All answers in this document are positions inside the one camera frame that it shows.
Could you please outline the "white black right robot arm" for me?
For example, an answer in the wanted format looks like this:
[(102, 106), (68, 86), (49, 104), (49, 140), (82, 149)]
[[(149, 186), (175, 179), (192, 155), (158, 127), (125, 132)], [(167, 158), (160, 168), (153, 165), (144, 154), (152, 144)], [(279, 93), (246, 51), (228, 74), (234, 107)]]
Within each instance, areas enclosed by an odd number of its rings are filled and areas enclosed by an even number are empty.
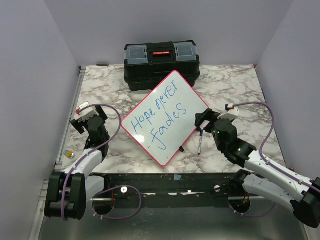
[(230, 191), (241, 196), (245, 192), (269, 199), (292, 211), (304, 225), (320, 226), (320, 179), (310, 179), (266, 157), (261, 149), (238, 137), (233, 121), (238, 108), (220, 114), (208, 108), (195, 114), (195, 127), (211, 133), (217, 149), (234, 165), (243, 168), (230, 183)]

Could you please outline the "pink-framed whiteboard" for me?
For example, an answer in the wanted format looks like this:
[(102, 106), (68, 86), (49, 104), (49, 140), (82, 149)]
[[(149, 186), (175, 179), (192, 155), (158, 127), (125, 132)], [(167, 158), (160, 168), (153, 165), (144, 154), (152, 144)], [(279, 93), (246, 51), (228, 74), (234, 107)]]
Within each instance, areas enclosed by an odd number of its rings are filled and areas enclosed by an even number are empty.
[(122, 128), (166, 166), (195, 132), (196, 114), (209, 106), (174, 70), (121, 121)]

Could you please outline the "blue white marker pen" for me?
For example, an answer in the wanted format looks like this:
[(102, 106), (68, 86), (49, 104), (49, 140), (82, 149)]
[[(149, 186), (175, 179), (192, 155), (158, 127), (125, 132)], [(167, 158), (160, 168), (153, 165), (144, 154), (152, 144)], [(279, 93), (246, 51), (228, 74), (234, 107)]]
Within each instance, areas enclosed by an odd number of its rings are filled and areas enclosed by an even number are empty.
[(201, 129), (199, 131), (199, 144), (198, 144), (198, 150), (197, 150), (198, 156), (201, 154), (201, 151), (202, 151), (203, 134), (204, 134), (204, 130)]

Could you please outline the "yellow grey small connector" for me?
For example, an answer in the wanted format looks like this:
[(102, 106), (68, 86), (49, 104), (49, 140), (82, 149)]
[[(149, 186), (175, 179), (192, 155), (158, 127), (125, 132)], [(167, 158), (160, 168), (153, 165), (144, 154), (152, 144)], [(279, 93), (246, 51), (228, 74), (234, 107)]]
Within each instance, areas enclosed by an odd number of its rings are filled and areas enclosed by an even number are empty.
[(68, 149), (65, 150), (63, 152), (63, 154), (69, 159), (73, 159), (75, 157), (75, 153), (73, 151), (71, 151), (71, 150), (68, 150)]

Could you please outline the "black plastic toolbox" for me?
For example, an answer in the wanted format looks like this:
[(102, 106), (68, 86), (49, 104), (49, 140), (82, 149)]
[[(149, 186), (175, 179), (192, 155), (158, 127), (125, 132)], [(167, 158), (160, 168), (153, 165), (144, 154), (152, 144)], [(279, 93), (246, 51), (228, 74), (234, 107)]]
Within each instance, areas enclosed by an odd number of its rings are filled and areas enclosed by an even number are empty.
[(193, 87), (200, 77), (200, 56), (193, 40), (127, 44), (124, 81), (132, 92), (153, 90), (172, 71)]

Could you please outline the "black mounting rail base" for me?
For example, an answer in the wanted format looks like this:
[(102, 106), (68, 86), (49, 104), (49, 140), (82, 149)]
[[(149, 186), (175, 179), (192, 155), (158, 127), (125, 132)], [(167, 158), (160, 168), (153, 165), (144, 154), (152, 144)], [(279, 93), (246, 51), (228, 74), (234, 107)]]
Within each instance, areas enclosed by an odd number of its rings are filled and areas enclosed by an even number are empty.
[(242, 184), (250, 173), (126, 173), (101, 174), (111, 190), (93, 199), (99, 214), (112, 209), (227, 208), (242, 199)]

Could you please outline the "aluminium frame rail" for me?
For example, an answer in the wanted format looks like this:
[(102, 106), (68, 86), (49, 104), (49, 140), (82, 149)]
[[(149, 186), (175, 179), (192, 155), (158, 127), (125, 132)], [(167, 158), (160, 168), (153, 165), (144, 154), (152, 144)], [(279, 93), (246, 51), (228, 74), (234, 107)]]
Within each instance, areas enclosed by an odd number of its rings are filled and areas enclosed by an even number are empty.
[(68, 144), (68, 141), (69, 141), (69, 134), (70, 134), (70, 131), (71, 131), (70, 122), (73, 119), (74, 114), (75, 114), (75, 109), (77, 107), (77, 103), (78, 103), (78, 100), (79, 100), (79, 96), (80, 96), (81, 88), (82, 88), (82, 85), (83, 85), (86, 69), (87, 69), (86, 66), (79, 66), (79, 75), (78, 75), (78, 79), (77, 79), (77, 82), (76, 82), (76, 88), (75, 88), (75, 92), (74, 92), (74, 95), (73, 95), (73, 98), (72, 98), (72, 102), (71, 102), (71, 106), (70, 106), (70, 109), (69, 109), (69, 113), (67, 115), (67, 122), (66, 122), (66, 126), (65, 126), (65, 129), (64, 129), (64, 132), (63, 132), (62, 142), (60, 144), (59, 152), (58, 152), (55, 164), (54, 164), (54, 168), (53, 168), (54, 171), (61, 171), (61, 169), (62, 169), (63, 160), (64, 160), (64, 157), (65, 157), (64, 152), (66, 150), (66, 147), (67, 147), (67, 144)]

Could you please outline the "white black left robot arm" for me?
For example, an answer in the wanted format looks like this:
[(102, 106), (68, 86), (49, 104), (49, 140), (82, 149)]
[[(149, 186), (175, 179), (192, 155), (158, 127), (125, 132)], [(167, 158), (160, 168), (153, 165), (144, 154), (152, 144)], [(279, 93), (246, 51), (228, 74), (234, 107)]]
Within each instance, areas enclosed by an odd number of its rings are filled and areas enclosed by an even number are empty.
[(101, 106), (82, 103), (71, 125), (80, 133), (88, 132), (82, 155), (63, 171), (54, 171), (49, 177), (44, 215), (49, 218), (80, 220), (87, 202), (94, 195), (107, 197), (111, 185), (91, 173), (106, 158), (110, 135), (105, 127), (108, 119)]

